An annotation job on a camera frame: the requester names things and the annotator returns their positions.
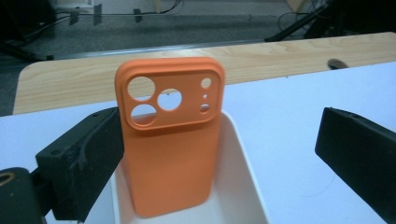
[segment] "white table surface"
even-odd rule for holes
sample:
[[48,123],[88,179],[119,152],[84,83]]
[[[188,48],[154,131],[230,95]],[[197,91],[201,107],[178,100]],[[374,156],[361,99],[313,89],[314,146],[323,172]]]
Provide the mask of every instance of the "white table surface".
[[[384,223],[315,154],[315,143],[326,106],[396,132],[395,99],[396,63],[227,86],[223,110],[240,133],[271,223]],[[91,113],[115,105],[0,118],[0,170],[20,166],[33,171],[38,151]],[[85,223],[113,222],[110,188],[106,186]],[[63,223],[51,215],[47,220]]]

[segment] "phone case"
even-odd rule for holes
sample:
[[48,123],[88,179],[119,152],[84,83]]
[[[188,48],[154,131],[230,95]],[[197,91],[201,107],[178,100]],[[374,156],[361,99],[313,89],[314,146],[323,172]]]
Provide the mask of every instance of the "phone case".
[[[134,79],[154,84],[148,99],[128,90]],[[116,74],[125,146],[122,167],[134,210],[155,217],[203,203],[210,194],[219,139],[224,71],[210,58],[133,60]],[[164,108],[162,92],[176,90],[180,104]],[[139,106],[154,113],[134,115]]]

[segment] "camera cutout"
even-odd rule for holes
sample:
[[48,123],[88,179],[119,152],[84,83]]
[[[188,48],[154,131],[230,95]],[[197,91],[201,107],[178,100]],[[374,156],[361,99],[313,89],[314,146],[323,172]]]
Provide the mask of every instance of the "camera cutout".
[[[138,98],[139,96],[143,95],[140,91],[143,89],[148,90],[148,96],[143,98]],[[155,84],[148,77],[135,77],[128,84],[128,92],[131,95],[131,97],[134,98],[136,101],[145,101],[149,99],[152,96],[152,94],[154,94]]]
[[178,108],[181,104],[182,95],[180,91],[175,89],[167,89],[158,96],[158,105],[165,111],[171,111]]
[[131,118],[138,125],[149,125],[157,117],[157,110],[152,105],[137,105],[131,113]]

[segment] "table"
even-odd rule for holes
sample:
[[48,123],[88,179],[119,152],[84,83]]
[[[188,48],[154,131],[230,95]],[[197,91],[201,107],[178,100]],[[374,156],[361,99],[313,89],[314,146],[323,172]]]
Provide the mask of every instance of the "table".
[[[338,59],[350,67],[396,60],[396,34],[179,49],[33,63],[21,71],[13,114],[115,100],[114,76],[137,58],[208,56],[225,69],[227,84],[328,70]],[[137,95],[148,90],[140,88]]]

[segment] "white box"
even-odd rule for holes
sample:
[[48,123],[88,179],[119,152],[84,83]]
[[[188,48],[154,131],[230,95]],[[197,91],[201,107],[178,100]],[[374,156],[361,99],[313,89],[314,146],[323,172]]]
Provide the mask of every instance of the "white box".
[[212,191],[206,202],[163,216],[139,217],[120,166],[111,179],[116,223],[268,223],[246,152],[232,120],[222,114]]

